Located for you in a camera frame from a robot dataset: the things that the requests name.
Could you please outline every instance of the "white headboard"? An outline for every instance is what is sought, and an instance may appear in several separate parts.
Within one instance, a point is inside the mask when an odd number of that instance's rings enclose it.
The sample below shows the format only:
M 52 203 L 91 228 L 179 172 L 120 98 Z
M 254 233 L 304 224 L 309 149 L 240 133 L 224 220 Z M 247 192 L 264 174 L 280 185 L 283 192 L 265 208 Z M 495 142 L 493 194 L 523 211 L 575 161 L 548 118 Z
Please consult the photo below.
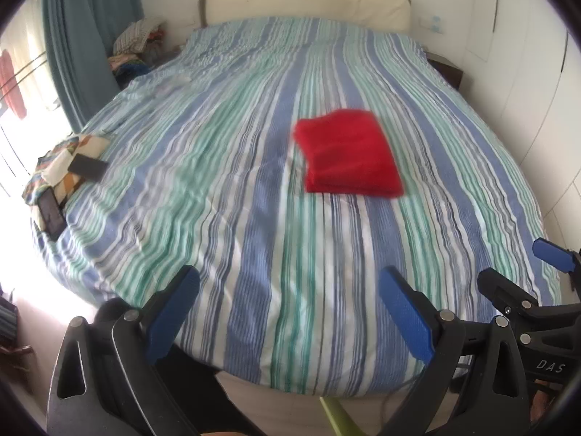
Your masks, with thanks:
M 200 0 L 202 26 L 263 16 L 347 21 L 386 32 L 408 33 L 410 0 Z

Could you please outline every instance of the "folded red cloth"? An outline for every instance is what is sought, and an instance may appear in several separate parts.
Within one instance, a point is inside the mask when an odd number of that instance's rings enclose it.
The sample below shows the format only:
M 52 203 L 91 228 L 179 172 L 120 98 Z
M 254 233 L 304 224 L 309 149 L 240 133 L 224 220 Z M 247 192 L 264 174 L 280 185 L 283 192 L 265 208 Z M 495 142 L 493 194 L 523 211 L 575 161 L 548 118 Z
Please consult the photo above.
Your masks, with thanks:
M 307 159 L 307 192 L 403 195 L 389 144 L 373 113 L 343 109 L 298 120 L 294 139 Z

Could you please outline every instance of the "clothes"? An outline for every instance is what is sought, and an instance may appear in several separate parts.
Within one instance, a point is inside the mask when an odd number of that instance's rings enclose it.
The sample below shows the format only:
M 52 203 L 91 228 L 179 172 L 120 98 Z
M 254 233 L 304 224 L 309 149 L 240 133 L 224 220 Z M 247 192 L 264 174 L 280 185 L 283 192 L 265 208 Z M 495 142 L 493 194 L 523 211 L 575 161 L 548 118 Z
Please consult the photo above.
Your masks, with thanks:
M 156 33 L 162 23 L 164 19 L 161 17 L 143 18 L 136 23 L 131 23 L 113 44 L 113 55 L 118 56 L 129 52 L 141 54 L 150 34 Z
M 300 120 L 294 139 L 307 158 L 307 192 L 403 195 L 389 144 L 373 113 L 343 109 Z
M 117 70 L 125 62 L 137 59 L 136 54 L 120 54 L 118 56 L 111 56 L 107 60 L 109 61 L 109 67 L 111 67 L 111 72 Z
M 39 231 L 45 230 L 45 224 L 36 202 L 44 190 L 53 187 L 56 201 L 62 207 L 83 182 L 79 175 L 68 172 L 74 155 L 83 154 L 99 158 L 108 145 L 108 139 L 98 136 L 72 136 L 58 143 L 50 152 L 38 159 L 34 174 L 24 187 L 22 198 L 31 207 L 30 214 Z
M 0 86 L 2 87 L 2 95 L 8 107 L 21 120 L 26 118 L 26 107 L 22 99 L 22 93 L 18 87 L 18 81 L 14 76 L 14 66 L 8 51 L 4 49 L 0 56 Z
M 140 75 L 149 74 L 151 69 L 140 59 L 130 60 L 120 65 L 115 70 L 115 80 L 119 84 L 119 88 L 125 89 L 133 79 Z

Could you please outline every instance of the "striped duvet cover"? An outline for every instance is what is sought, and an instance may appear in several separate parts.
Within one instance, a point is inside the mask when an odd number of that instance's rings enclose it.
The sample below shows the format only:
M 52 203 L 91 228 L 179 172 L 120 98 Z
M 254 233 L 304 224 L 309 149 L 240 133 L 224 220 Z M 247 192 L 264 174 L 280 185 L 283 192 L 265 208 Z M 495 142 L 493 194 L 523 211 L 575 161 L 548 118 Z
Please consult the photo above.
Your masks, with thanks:
M 304 192 L 293 126 L 340 107 L 376 114 L 402 198 Z M 110 167 L 69 201 L 57 242 L 36 234 L 48 268 L 86 299 L 141 306 L 195 266 L 176 342 L 250 382 L 362 395 L 417 372 L 378 300 L 388 265 L 463 319 L 492 319 L 475 283 L 490 266 L 559 300 L 521 172 L 409 37 L 307 18 L 197 30 L 85 132 L 111 139 Z

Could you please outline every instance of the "smartphone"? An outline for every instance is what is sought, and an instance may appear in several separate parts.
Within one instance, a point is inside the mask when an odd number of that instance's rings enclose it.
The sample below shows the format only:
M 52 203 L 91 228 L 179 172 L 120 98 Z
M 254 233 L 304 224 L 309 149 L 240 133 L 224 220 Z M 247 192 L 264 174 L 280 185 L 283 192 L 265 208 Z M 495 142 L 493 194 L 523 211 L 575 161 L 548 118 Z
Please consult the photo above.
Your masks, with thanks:
M 56 202 L 52 187 L 44 190 L 37 200 L 37 206 L 48 236 L 52 241 L 56 241 L 67 227 L 67 221 Z
M 83 154 L 75 154 L 69 165 L 69 172 L 77 174 L 86 180 L 101 182 L 109 163 Z

